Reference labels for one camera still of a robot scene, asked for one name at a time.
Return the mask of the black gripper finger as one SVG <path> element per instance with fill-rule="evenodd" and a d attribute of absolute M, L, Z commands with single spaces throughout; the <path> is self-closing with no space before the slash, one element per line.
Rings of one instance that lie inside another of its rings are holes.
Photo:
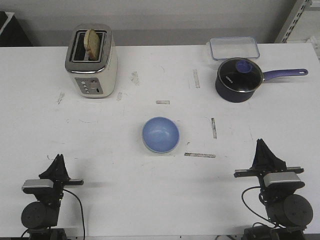
<path fill-rule="evenodd" d="M 261 164 L 264 166 L 265 169 L 268 169 L 270 171 L 280 171 L 287 169 L 286 162 L 276 157 L 263 139 L 261 139 L 261 154 Z"/>
<path fill-rule="evenodd" d="M 59 160 L 60 160 L 60 179 L 62 181 L 69 181 L 71 178 L 69 177 L 69 174 L 68 174 L 68 171 L 66 169 L 66 166 L 65 166 L 65 160 L 64 160 L 64 155 L 63 154 L 60 154 L 59 156 Z"/>
<path fill-rule="evenodd" d="M 57 154 L 51 165 L 43 173 L 39 174 L 40 179 L 56 179 L 59 173 L 60 154 Z"/>
<path fill-rule="evenodd" d="M 264 141 L 262 138 L 256 141 L 255 155 L 250 169 L 258 170 L 264 168 L 265 162 L 263 143 Z"/>

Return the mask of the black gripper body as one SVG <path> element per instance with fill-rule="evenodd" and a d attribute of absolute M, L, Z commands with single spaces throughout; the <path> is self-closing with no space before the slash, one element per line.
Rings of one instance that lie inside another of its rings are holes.
<path fill-rule="evenodd" d="M 61 207 L 61 201 L 63 199 L 63 190 L 67 186 L 81 186 L 84 184 L 83 179 L 68 179 L 68 180 L 55 180 L 53 182 L 53 187 L 43 190 L 42 194 L 39 196 L 39 201 L 49 206 L 53 209 L 58 209 Z"/>
<path fill-rule="evenodd" d="M 287 187 L 266 187 L 264 184 L 263 177 L 269 173 L 281 173 L 281 172 L 295 172 L 297 175 L 304 172 L 304 169 L 296 166 L 296 167 L 287 167 L 286 170 L 262 170 L 262 169 L 237 169 L 234 171 L 235 178 L 242 177 L 257 177 L 259 186 L 261 188 L 260 194 L 262 200 L 281 200 L 295 193 L 296 190 L 294 188 Z"/>

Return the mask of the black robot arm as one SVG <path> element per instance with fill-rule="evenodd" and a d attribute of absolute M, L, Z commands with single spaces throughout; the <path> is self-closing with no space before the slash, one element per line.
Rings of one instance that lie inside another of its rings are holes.
<path fill-rule="evenodd" d="M 314 209 L 297 194 L 297 173 L 263 140 L 224 142 L 214 157 L 147 155 L 78 161 L 84 185 L 67 198 L 59 225 L 68 236 L 262 234 L 304 228 Z"/>
<path fill-rule="evenodd" d="M 32 194 L 36 201 L 28 204 L 21 213 L 21 223 L 26 228 L 30 240 L 66 240 L 64 228 L 56 228 L 64 192 L 75 195 L 65 189 L 81 186 L 83 179 L 69 177 L 64 156 L 57 154 L 46 171 L 38 179 L 27 179 L 21 189 Z"/>

